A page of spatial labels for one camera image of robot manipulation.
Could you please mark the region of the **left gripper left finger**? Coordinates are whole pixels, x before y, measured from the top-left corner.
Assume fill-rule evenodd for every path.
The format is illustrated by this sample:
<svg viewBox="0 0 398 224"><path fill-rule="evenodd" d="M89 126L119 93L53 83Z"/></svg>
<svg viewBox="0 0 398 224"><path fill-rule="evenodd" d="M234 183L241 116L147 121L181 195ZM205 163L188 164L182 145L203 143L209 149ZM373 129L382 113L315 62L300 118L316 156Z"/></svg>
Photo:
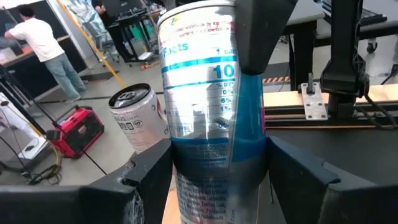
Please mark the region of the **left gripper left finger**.
<svg viewBox="0 0 398 224"><path fill-rule="evenodd" d="M0 186L0 224L161 224L171 177L163 139L89 185Z"/></svg>

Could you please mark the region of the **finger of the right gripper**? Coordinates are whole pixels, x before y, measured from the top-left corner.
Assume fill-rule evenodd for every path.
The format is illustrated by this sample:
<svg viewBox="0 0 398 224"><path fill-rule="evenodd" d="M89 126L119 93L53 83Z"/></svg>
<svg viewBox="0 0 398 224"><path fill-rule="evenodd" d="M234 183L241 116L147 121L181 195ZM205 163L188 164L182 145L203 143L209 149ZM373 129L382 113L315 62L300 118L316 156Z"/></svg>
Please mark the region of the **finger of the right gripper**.
<svg viewBox="0 0 398 224"><path fill-rule="evenodd" d="M295 0L235 0L235 36L241 71L265 71L295 8Z"/></svg>

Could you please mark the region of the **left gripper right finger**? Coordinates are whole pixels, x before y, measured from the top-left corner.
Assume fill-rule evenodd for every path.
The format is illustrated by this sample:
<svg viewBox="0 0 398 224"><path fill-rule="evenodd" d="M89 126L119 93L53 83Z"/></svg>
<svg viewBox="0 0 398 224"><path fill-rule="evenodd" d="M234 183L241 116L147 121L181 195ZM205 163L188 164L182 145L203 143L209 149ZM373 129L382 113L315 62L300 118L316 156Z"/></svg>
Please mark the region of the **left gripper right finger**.
<svg viewBox="0 0 398 224"><path fill-rule="evenodd" d="M398 224L398 185L377 185L277 137L267 168L287 224Z"/></svg>

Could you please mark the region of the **white Celsius Peach Vibe can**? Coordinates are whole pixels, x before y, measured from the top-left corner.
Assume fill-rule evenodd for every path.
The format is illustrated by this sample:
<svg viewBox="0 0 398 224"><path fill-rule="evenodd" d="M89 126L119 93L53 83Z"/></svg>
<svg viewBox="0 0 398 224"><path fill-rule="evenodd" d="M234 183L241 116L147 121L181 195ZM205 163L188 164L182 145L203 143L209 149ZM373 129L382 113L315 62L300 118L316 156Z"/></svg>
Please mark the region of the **white Celsius Peach Vibe can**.
<svg viewBox="0 0 398 224"><path fill-rule="evenodd" d="M109 99L108 105L136 153L170 137L165 113L150 85L138 83L125 87Z"/></svg>

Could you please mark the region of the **dark can white lid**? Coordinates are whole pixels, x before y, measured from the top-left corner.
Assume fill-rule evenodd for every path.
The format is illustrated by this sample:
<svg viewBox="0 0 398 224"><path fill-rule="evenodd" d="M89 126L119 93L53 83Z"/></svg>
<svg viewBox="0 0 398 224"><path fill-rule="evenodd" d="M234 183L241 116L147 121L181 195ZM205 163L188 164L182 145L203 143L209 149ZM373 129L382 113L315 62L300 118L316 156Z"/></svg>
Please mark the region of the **dark can white lid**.
<svg viewBox="0 0 398 224"><path fill-rule="evenodd" d="M158 27L181 224L258 224L262 86L239 66L234 1L176 7Z"/></svg>

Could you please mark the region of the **black orange striped mat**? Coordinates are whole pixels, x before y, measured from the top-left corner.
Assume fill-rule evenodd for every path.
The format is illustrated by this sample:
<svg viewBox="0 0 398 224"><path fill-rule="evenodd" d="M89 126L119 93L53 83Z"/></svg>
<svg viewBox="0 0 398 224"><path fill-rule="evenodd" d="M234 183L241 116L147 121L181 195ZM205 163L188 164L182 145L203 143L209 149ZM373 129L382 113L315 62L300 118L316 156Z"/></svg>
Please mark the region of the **black orange striped mat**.
<svg viewBox="0 0 398 224"><path fill-rule="evenodd" d="M262 84L267 85L281 85L290 83L290 69L289 63L275 63L270 64L262 74Z"/></svg>

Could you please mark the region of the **black metal stand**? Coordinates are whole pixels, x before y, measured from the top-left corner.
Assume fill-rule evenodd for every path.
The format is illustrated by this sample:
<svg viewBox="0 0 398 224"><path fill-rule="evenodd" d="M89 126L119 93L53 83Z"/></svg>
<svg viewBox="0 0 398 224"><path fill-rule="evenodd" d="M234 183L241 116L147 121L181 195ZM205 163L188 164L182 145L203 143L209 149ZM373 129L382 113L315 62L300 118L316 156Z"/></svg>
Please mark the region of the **black metal stand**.
<svg viewBox="0 0 398 224"><path fill-rule="evenodd" d="M379 12L387 21L362 26L361 40L398 34L398 0L364 0L364 8ZM313 69L313 49L330 44L331 25L325 21L319 3L313 0L298 0L286 25L284 34L294 35L294 50L290 51L290 89L307 82Z"/></svg>

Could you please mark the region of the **red box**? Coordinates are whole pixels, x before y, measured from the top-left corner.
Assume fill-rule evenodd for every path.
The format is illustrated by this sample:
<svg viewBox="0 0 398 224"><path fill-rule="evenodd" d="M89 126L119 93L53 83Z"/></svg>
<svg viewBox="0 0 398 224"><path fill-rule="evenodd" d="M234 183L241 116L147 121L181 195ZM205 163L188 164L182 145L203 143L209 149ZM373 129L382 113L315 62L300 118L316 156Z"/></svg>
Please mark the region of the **red box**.
<svg viewBox="0 0 398 224"><path fill-rule="evenodd" d="M89 106L75 105L52 121L46 138L69 159L78 159L104 133L104 124Z"/></svg>

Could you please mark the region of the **black partition panel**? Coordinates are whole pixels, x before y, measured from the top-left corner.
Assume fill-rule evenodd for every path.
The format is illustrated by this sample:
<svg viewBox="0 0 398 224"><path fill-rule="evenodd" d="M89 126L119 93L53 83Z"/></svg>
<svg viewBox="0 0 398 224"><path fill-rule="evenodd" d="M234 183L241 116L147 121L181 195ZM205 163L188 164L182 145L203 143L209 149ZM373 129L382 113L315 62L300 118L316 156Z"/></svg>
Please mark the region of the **black partition panel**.
<svg viewBox="0 0 398 224"><path fill-rule="evenodd" d="M18 18L18 23L21 23L23 19L17 8L19 5L21 4L11 8L11 15L16 16ZM78 75L80 72L86 70L86 63L60 23L57 15L55 15L50 4L46 0L41 0L27 5L35 11L36 18L47 22L51 26L53 36L65 51ZM53 75L48 71L47 67L39 61L38 57L26 41L16 39L9 40L4 38L5 32L8 31L2 24L5 21L5 16L6 13L0 9L0 49L11 46L18 48L18 50L15 59L8 60L7 62L0 62L0 70L1 68L5 68L9 71L15 71L13 77L34 98L56 86L60 87Z"/></svg>

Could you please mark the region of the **person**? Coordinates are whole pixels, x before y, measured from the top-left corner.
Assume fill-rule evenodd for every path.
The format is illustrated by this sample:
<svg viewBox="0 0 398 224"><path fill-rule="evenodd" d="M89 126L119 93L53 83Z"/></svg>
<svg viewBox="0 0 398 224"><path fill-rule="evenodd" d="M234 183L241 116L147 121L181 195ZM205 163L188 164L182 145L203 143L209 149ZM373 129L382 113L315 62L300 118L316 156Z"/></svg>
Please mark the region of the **person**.
<svg viewBox="0 0 398 224"><path fill-rule="evenodd" d="M4 38L26 41L60 85L67 101L71 103L79 100L80 93L86 91L86 85L53 36L51 26L36 18L35 11L29 5L21 4L17 8L23 21L6 31Z"/></svg>
<svg viewBox="0 0 398 224"><path fill-rule="evenodd" d="M91 5L102 20L105 29L110 34L119 55L125 62L132 62L133 55L129 53L124 45L122 30L120 28L110 28L116 19L107 13L107 10L103 4L103 0L91 0Z"/></svg>

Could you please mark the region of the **abstract painted picture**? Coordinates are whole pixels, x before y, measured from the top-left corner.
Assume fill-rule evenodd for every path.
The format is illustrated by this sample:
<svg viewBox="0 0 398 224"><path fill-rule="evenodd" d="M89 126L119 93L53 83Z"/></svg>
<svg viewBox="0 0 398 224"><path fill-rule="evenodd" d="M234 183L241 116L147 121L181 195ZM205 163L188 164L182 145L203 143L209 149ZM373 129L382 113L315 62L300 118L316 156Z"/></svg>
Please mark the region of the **abstract painted picture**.
<svg viewBox="0 0 398 224"><path fill-rule="evenodd" d="M83 25L89 23L94 30L101 34L101 40L105 41L108 38L108 32L104 28L104 24L100 19L98 13L91 5L91 0L61 0L62 4L73 16L74 20L79 23L81 28L92 39L93 36L88 32L88 29Z"/></svg>

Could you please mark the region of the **silver metal bracket plate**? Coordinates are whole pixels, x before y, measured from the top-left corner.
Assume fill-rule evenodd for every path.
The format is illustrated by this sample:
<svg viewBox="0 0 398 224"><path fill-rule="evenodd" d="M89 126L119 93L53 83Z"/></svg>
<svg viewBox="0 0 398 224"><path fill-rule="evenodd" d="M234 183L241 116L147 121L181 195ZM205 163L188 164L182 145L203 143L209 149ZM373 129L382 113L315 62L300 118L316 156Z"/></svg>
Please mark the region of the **silver metal bracket plate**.
<svg viewBox="0 0 398 224"><path fill-rule="evenodd" d="M328 113L323 102L319 82L313 81L313 73L308 74L308 82L300 85L306 120L326 121Z"/></svg>

